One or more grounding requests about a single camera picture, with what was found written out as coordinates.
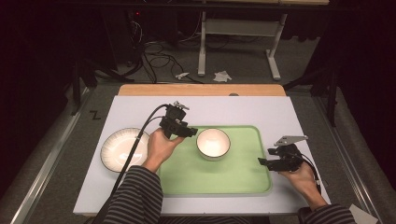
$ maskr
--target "bowl rim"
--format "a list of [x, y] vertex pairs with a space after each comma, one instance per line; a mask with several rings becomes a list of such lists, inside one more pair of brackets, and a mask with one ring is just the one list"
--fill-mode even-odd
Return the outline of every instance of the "bowl rim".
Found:
[[[217, 130], [217, 131], [221, 131], [222, 133], [225, 134], [225, 136], [227, 136], [227, 139], [228, 139], [228, 143], [229, 143], [229, 144], [228, 144], [227, 150], [226, 150], [222, 155], [219, 155], [219, 156], [209, 156], [209, 155], [205, 154], [205, 153], [199, 148], [199, 146], [198, 146], [198, 139], [199, 139], [199, 136], [201, 135], [201, 133], [203, 133], [203, 132], [205, 132], [205, 131], [208, 131], [208, 130]], [[198, 150], [200, 151], [200, 153], [201, 153], [202, 155], [204, 155], [204, 156], [206, 156], [206, 157], [208, 157], [208, 158], [210, 158], [210, 159], [218, 159], [218, 158], [221, 158], [221, 157], [225, 156], [225, 155], [230, 151], [230, 148], [231, 148], [231, 140], [230, 140], [230, 136], [229, 136], [226, 132], [224, 132], [222, 129], [220, 129], [220, 128], [207, 128], [207, 129], [204, 129], [203, 131], [201, 131], [201, 132], [198, 134], [197, 139], [196, 139], [196, 146], [198, 147]]]
[[[100, 155], [99, 155], [99, 156], [100, 156], [100, 160], [101, 160], [102, 164], [107, 168], [107, 170], [109, 170], [109, 171], [111, 171], [111, 172], [114, 172], [114, 173], [120, 173], [120, 172], [121, 172], [121, 170], [111, 169], [111, 168], [108, 167], [108, 166], [106, 165], [106, 163], [104, 162], [103, 153], [104, 153], [104, 146], [105, 146], [105, 144], [106, 144], [112, 137], [114, 137], [114, 135], [116, 135], [117, 133], [128, 132], [128, 134], [131, 134], [133, 131], [140, 132], [141, 129], [139, 129], [139, 128], [133, 128], [133, 127], [131, 127], [131, 128], [122, 128], [122, 129], [119, 129], [119, 130], [115, 131], [114, 133], [112, 133], [112, 134], [104, 141], [104, 143], [103, 143], [102, 146], [101, 146]], [[142, 135], [141, 139], [142, 139], [142, 138], [147, 138], [147, 142], [149, 143], [149, 134], [146, 133], [145, 131], [143, 131], [143, 135]], [[149, 146], [146, 147], [145, 151], [146, 151], [146, 153], [148, 153], [148, 151], [149, 151]]]

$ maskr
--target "metal frame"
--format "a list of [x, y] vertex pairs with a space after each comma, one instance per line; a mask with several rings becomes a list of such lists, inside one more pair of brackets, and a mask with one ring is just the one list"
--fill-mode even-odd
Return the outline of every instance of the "metal frame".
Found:
[[210, 3], [188, 2], [188, 3], [142, 3], [142, 2], [122, 2], [122, 0], [112, 1], [86, 1], [86, 0], [60, 0], [56, 2], [60, 7], [133, 7], [136, 9], [174, 9], [193, 11], [222, 11], [222, 12], [265, 12], [271, 11], [280, 14], [298, 13], [350, 13], [349, 7], [329, 7], [329, 6], [301, 6], [301, 5], [278, 5], [278, 4], [243, 4], [243, 3]]
[[356, 167], [350, 159], [349, 154], [347, 152], [347, 149], [345, 148], [341, 137], [339, 133], [337, 132], [337, 129], [332, 126], [332, 124], [329, 122], [327, 119], [327, 112], [326, 112], [326, 106], [325, 104], [321, 101], [320, 97], [312, 97], [314, 100], [315, 105], [317, 106], [321, 116], [326, 122], [327, 127], [329, 128], [330, 133], [332, 134], [332, 139], [334, 140], [334, 143], [337, 145], [337, 154], [344, 166], [344, 169], [346, 171], [346, 175], [349, 178], [349, 182], [352, 186], [352, 188], [355, 191], [356, 197], [358, 198], [359, 202], [361, 203], [361, 209], [363, 209], [365, 212], [369, 213], [370, 215], [377, 217], [379, 223], [384, 223], [381, 219], [381, 216], [378, 214], [375, 205], [371, 199], [371, 196], [361, 180], [361, 177], [359, 176], [358, 171], [356, 170]]
[[206, 12], [203, 11], [201, 21], [201, 47], [198, 58], [198, 76], [203, 77], [205, 75], [206, 34], [270, 36], [274, 38], [274, 41], [272, 48], [265, 51], [266, 58], [270, 65], [273, 79], [279, 81], [281, 77], [274, 56], [287, 17], [287, 14], [282, 14], [279, 21], [207, 20]]
[[[85, 105], [88, 102], [88, 98], [91, 95], [91, 91], [88, 88], [85, 88], [82, 100], [82, 105]], [[38, 200], [40, 199], [44, 189], [46, 188], [47, 184], [50, 181], [50, 178], [56, 168], [56, 165], [59, 162], [59, 159], [64, 152], [64, 144], [69, 137], [70, 133], [73, 132], [74, 127], [80, 116], [80, 110], [76, 112], [76, 114], [71, 118], [69, 124], [67, 125], [66, 129], [62, 137], [59, 141], [54, 145], [53, 149], [50, 151], [47, 159], [45, 160], [43, 166], [41, 167], [38, 175], [35, 178], [32, 186], [30, 187], [29, 191], [27, 192], [23, 202], [21, 203], [20, 208], [16, 212], [14, 218], [12, 218], [11, 224], [22, 224], [28, 223], [30, 215], [32, 215]]]

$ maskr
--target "hand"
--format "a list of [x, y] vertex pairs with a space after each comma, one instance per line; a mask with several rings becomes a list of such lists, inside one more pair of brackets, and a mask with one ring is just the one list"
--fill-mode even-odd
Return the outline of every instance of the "hand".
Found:
[[295, 172], [284, 171], [279, 173], [285, 176], [297, 191], [304, 196], [312, 211], [327, 205], [317, 189], [314, 172], [306, 162], [303, 162]]
[[183, 142], [183, 137], [177, 137], [173, 140], [168, 139], [159, 128], [154, 131], [148, 140], [148, 158], [142, 166], [156, 173], [161, 164], [166, 161], [173, 153], [175, 147]]

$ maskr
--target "striped sleeve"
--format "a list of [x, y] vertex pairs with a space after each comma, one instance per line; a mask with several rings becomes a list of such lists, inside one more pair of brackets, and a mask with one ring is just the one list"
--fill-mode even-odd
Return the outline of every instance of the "striped sleeve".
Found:
[[320, 207], [305, 219], [306, 224], [356, 224], [352, 213], [346, 207], [335, 203]]
[[131, 166], [114, 193], [104, 223], [157, 223], [163, 205], [160, 178], [141, 166]]

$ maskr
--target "gripper camera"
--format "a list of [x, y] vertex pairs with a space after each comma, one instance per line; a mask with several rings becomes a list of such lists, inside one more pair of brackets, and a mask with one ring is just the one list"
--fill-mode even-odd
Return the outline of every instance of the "gripper camera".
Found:
[[296, 171], [303, 163], [303, 154], [294, 144], [308, 139], [307, 136], [283, 136], [274, 145], [277, 148], [268, 148], [270, 155], [279, 156], [279, 160], [268, 161], [258, 158], [261, 165], [267, 166], [270, 171]]
[[180, 137], [192, 137], [197, 134], [197, 129], [187, 127], [188, 123], [182, 121], [186, 116], [183, 109], [189, 108], [181, 105], [178, 101], [166, 107], [166, 113], [160, 122], [160, 126], [167, 138], [170, 138], [172, 134]]

